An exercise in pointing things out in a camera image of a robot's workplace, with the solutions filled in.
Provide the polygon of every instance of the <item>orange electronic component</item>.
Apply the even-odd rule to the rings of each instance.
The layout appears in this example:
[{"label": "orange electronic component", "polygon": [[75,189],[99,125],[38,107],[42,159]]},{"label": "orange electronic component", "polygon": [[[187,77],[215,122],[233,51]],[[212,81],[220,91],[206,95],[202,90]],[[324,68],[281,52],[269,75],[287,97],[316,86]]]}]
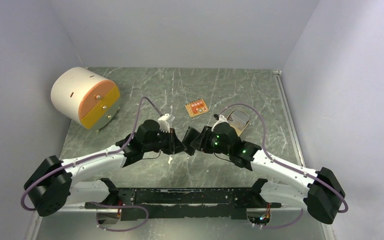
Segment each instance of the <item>orange electronic component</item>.
[{"label": "orange electronic component", "polygon": [[188,104],[185,104],[184,107],[186,108],[187,113],[189,113],[189,116],[191,118],[207,113],[209,111],[207,104],[202,98],[195,101],[191,101]]}]

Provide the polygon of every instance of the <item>yellow drawer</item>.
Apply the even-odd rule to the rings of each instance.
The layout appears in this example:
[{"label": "yellow drawer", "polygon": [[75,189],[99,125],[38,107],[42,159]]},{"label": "yellow drawer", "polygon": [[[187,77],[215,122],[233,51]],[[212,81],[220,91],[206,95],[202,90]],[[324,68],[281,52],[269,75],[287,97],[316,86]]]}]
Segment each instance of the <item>yellow drawer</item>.
[{"label": "yellow drawer", "polygon": [[81,124],[86,129],[93,127],[97,121],[108,111],[108,109],[119,99],[120,91],[117,86],[114,86],[99,103],[90,110],[82,119]]}]

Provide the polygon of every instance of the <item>scratch mark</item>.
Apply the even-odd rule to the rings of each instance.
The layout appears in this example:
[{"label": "scratch mark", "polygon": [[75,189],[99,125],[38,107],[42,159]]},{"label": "scratch mark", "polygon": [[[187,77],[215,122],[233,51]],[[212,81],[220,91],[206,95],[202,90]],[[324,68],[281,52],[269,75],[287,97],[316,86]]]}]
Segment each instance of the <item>scratch mark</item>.
[{"label": "scratch mark", "polygon": [[239,94],[235,93],[232,96],[224,97],[222,100],[220,100],[220,101],[216,102],[214,105],[212,105],[211,108],[215,108],[215,107],[217,107],[217,105],[221,104],[222,102],[224,102],[224,101],[226,101],[228,99],[231,99],[231,98],[233,98],[233,97],[235,97],[237,95],[239,95]]},{"label": "scratch mark", "polygon": [[139,85],[138,88],[141,88],[143,85],[145,85],[149,80],[151,80],[155,75],[157,75],[157,73],[158,73],[159,71],[160,71],[160,70],[157,69],[156,72],[155,72],[152,76],[150,76],[146,81],[142,82],[142,84]]},{"label": "scratch mark", "polygon": [[131,92],[130,92],[130,97],[132,97],[132,93],[133,93],[133,88],[135,87],[135,83],[133,82],[133,84],[131,85]]},{"label": "scratch mark", "polygon": [[186,102],[188,103],[188,97],[186,97],[185,88],[183,87],[183,81],[182,81],[182,75],[180,74],[180,69],[179,69],[179,77],[180,77],[181,89],[183,89],[183,93],[184,93],[184,98],[186,99]]},{"label": "scratch mark", "polygon": [[108,75],[112,74],[115,70],[120,69],[120,68],[121,67],[117,67],[116,69],[113,69],[113,70],[109,71],[106,75],[108,76]]},{"label": "scratch mark", "polygon": [[161,106],[161,109],[163,109],[167,105],[167,90],[166,89],[164,89],[164,95],[165,95],[165,100],[164,100],[164,104]]},{"label": "scratch mark", "polygon": [[173,102],[175,99],[175,96],[173,94],[173,90],[175,89],[175,73],[173,72],[173,78],[171,79],[173,81],[173,84],[171,85],[171,113],[173,113]]},{"label": "scratch mark", "polygon": [[107,73],[108,69],[109,69],[109,67],[106,68],[106,70],[105,70],[105,72],[103,73],[102,77],[105,76],[105,74]]},{"label": "scratch mark", "polygon": [[193,186],[194,184],[192,183],[192,180],[191,180],[191,173],[189,172],[188,159],[185,159],[184,162],[186,163],[187,178],[189,180],[190,185]]},{"label": "scratch mark", "polygon": [[[209,101],[209,106],[211,106],[211,104],[213,103],[214,90],[216,89],[217,79],[219,79],[219,72],[220,72],[220,68],[217,70],[217,75],[215,75],[214,87],[212,88],[212,93],[211,93],[211,99]],[[211,110],[211,114],[209,116],[207,125],[210,124],[212,116],[213,116],[213,110]]]},{"label": "scratch mark", "polygon": [[285,136],[284,130],[282,129],[282,126],[280,126],[280,132],[282,133],[283,139],[284,139],[284,143],[283,143],[283,147],[282,147],[282,153],[283,153],[284,150],[285,150],[286,144],[288,143],[288,141],[286,140],[286,136]]}]

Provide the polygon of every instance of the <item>white plastic piece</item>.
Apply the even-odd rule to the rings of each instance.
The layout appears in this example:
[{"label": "white plastic piece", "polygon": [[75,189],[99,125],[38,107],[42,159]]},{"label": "white plastic piece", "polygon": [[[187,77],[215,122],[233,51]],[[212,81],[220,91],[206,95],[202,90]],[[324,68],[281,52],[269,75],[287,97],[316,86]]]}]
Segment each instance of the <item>white plastic piece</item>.
[{"label": "white plastic piece", "polygon": [[268,203],[281,203],[282,205],[307,210],[307,205],[304,203],[307,194],[289,185],[268,181],[262,186],[260,195]]},{"label": "white plastic piece", "polygon": [[170,132],[172,122],[175,120],[175,116],[172,113],[166,113],[158,118],[159,129],[164,132]]},{"label": "white plastic piece", "polygon": [[225,117],[225,116],[223,116],[223,115],[218,115],[218,120],[217,120],[217,122],[216,123],[214,123],[214,125],[212,126],[212,128],[211,128],[211,132],[213,132],[214,131],[214,128],[218,125],[218,124],[221,124],[221,123],[228,123],[228,120],[227,120],[227,118]]},{"label": "white plastic piece", "polygon": [[70,188],[70,196],[68,196],[65,205],[104,201],[110,191],[107,185],[101,181],[82,181]]},{"label": "white plastic piece", "polygon": [[[251,167],[254,171],[260,171],[262,173],[268,174],[276,178],[277,180],[294,187],[296,190],[300,191],[301,193],[305,194],[305,196],[307,196],[307,193],[309,191],[307,185],[313,184],[313,179],[309,177],[304,177],[302,174],[296,171],[293,171],[280,164],[270,161],[270,159],[266,157],[266,154],[262,150],[257,151],[253,157],[254,161],[251,162]],[[309,175],[312,175],[314,177],[317,176],[315,169],[298,166],[274,155],[272,155],[272,158],[297,170],[307,172],[307,174]]]},{"label": "white plastic piece", "polygon": [[105,154],[105,156],[99,156],[94,159],[88,160],[86,162],[66,168],[65,171],[67,173],[72,174],[71,186],[74,186],[77,183],[87,178],[90,178],[94,175],[100,174],[102,172],[123,167],[124,164],[126,163],[126,157],[123,151],[119,153],[108,154],[108,152],[113,152],[117,150],[120,150],[120,147],[116,145],[112,145],[107,149],[97,151],[89,155],[62,160],[61,165],[65,166],[90,156],[94,156],[97,154]]}]

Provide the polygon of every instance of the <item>gray marble floor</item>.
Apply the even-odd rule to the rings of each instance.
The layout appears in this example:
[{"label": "gray marble floor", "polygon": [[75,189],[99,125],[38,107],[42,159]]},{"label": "gray marble floor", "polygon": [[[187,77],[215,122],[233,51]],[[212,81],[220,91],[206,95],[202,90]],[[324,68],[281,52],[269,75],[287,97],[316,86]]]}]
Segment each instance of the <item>gray marble floor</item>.
[{"label": "gray marble floor", "polygon": [[[288,129],[284,106],[277,82],[268,70],[208,69],[208,68],[115,68],[90,67],[92,72],[113,80],[121,92],[121,108],[113,120],[99,133],[71,122],[61,157],[81,157],[113,145],[132,131],[134,116],[142,96],[149,97],[162,113],[173,113],[173,127],[182,139],[188,126],[201,130],[215,123],[213,114],[234,103],[247,103],[260,110],[268,127],[266,147],[274,155],[299,163]],[[185,104],[204,99],[209,112],[189,117]],[[242,133],[244,140],[260,144],[262,124],[249,109],[238,107],[251,116]],[[158,118],[146,103],[139,123]],[[157,153],[148,153],[147,157]],[[214,155],[202,152],[162,154],[153,160],[142,160],[121,169],[103,172],[93,179],[110,178],[118,187],[249,187],[258,178],[269,178],[260,172],[238,168]]]}]

